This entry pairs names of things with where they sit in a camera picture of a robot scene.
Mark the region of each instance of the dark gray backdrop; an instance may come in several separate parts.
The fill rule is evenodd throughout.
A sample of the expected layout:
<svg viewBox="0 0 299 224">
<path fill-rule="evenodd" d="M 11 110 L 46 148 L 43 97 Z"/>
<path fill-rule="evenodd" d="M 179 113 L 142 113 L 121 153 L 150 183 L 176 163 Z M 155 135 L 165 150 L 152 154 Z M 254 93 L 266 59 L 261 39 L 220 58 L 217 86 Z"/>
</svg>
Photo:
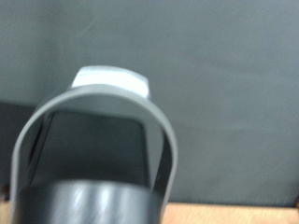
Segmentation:
<svg viewBox="0 0 299 224">
<path fill-rule="evenodd" d="M 293 205 L 298 2 L 1 0 L 0 50 L 2 102 L 36 105 L 84 65 L 146 76 L 178 135 L 173 201 Z"/>
</svg>

